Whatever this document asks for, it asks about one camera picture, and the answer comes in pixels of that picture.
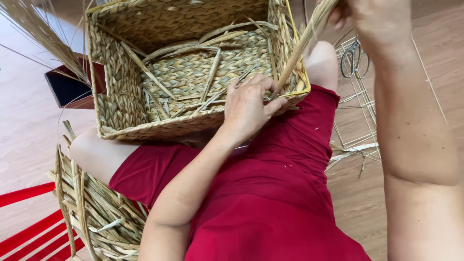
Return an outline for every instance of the braided basket wall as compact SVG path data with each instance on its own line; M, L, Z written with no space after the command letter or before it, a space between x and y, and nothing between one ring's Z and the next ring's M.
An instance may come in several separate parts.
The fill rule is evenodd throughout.
M89 58L104 65L107 89L97 94L98 79L92 69L101 138L161 140L220 126L223 90L232 80L261 73L277 81L284 70L296 45L285 19L287 4L284 0L131 0L89 10ZM250 21L258 25L208 34ZM122 42L143 55L134 58ZM206 48L181 52L181 47L192 46ZM172 54L166 56L164 50ZM145 59L152 52L161 55ZM143 60L156 81L136 59ZM299 61L284 87L290 102L278 114L301 101L309 92L306 86L306 71Z

